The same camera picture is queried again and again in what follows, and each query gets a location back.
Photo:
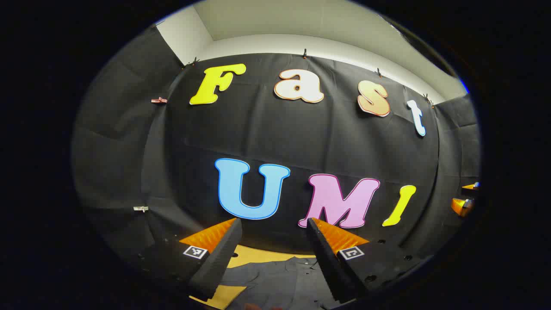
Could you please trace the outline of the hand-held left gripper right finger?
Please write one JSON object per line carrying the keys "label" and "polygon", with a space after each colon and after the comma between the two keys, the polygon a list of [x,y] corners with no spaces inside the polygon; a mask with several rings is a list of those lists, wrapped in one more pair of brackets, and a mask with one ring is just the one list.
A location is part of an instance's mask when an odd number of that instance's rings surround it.
{"label": "hand-held left gripper right finger", "polygon": [[329,290],[341,304],[391,289],[432,258],[383,239],[368,241],[317,218],[307,219],[306,234]]}

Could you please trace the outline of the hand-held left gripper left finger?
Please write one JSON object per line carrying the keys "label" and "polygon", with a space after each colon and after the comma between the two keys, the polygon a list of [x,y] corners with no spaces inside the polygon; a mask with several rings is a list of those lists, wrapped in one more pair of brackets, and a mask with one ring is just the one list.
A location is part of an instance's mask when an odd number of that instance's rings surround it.
{"label": "hand-held left gripper left finger", "polygon": [[129,264],[171,294],[207,301],[215,295],[242,237],[238,218],[181,239],[159,241],[129,257]]}

